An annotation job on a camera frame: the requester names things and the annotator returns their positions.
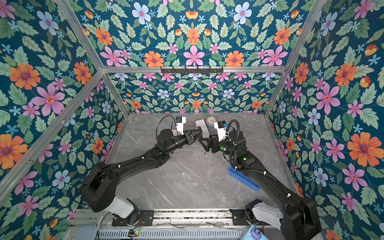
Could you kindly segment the black yellow screwdriver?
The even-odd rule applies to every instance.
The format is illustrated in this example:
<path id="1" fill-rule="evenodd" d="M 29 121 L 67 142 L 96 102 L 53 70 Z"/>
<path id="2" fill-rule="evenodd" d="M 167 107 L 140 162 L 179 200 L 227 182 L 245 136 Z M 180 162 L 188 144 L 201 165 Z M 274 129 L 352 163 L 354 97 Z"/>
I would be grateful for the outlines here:
<path id="1" fill-rule="evenodd" d="M 205 138 L 203 137 L 203 130 L 201 127 L 197 127 L 198 136 L 199 136 L 199 143 L 202 145 L 204 154 L 207 153 L 207 145 L 205 144 Z"/>

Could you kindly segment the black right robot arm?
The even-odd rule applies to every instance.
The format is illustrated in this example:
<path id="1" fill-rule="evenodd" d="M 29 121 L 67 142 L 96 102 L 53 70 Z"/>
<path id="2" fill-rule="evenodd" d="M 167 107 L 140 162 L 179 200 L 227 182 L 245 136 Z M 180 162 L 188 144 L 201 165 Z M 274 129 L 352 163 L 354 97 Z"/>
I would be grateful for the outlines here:
<path id="1" fill-rule="evenodd" d="M 249 178 L 271 198 L 274 207 L 261 200 L 254 200 L 246 206 L 249 222 L 264 222 L 279 229 L 286 240 L 311 240 L 321 231 L 322 226 L 316 203 L 308 197 L 294 193 L 251 153 L 244 137 L 200 138 L 206 152 L 218 151 L 228 155 L 232 168 Z"/>

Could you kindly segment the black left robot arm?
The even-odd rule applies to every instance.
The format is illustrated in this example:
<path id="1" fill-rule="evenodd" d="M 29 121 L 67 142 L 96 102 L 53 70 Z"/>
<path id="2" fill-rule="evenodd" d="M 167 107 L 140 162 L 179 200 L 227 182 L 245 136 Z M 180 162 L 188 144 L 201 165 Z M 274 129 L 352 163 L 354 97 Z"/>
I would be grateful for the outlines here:
<path id="1" fill-rule="evenodd" d="M 81 196 L 96 213 L 108 211 L 123 219 L 127 218 L 137 207 L 130 200 L 116 195 L 117 186 L 130 177 L 161 167 L 175 150 L 193 144 L 201 133 L 198 127 L 174 136 L 172 130 L 164 129 L 157 136 L 157 144 L 144 154 L 120 163 L 96 164 L 80 188 Z"/>

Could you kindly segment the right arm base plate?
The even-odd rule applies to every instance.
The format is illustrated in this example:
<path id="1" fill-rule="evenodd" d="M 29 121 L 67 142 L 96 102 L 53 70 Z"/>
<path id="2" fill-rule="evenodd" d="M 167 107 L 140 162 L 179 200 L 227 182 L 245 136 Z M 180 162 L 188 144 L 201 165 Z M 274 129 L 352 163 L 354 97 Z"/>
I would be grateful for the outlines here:
<path id="1" fill-rule="evenodd" d="M 229 209 L 232 214 L 232 221 L 234 226 L 247 226 L 253 224 L 255 221 L 253 214 L 247 209 Z"/>

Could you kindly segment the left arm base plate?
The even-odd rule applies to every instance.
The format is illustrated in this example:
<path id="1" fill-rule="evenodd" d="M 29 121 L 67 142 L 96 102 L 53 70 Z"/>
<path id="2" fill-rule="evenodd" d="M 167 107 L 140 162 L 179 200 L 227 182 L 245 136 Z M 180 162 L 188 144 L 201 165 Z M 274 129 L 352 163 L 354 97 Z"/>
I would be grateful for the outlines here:
<path id="1" fill-rule="evenodd" d="M 134 210 L 127 218 L 114 214 L 113 227 L 149 227 L 154 220 L 154 210 Z"/>

